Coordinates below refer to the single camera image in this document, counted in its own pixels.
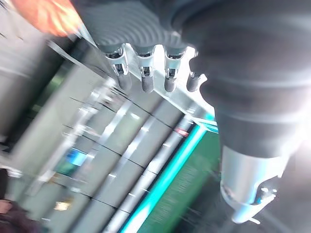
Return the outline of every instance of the robotic arm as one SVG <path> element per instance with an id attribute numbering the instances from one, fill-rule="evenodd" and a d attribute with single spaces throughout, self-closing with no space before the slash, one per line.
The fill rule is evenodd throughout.
<path id="1" fill-rule="evenodd" d="M 309 0 L 72 2 L 99 48 L 123 43 L 136 48 L 144 82 L 153 82 L 153 69 L 146 69 L 152 67 L 152 53 L 137 48 L 170 48 L 167 91 L 175 88 L 183 49 L 195 47 L 198 55 L 190 68 L 208 77 L 200 92 L 215 108 L 222 144 L 221 194 L 234 209 L 232 220 L 243 223 L 274 199 L 287 161 L 303 139 L 309 108 Z M 146 61 L 144 54 L 150 55 Z M 189 90 L 195 88 L 188 84 Z M 152 84 L 144 88 L 151 89 Z"/>

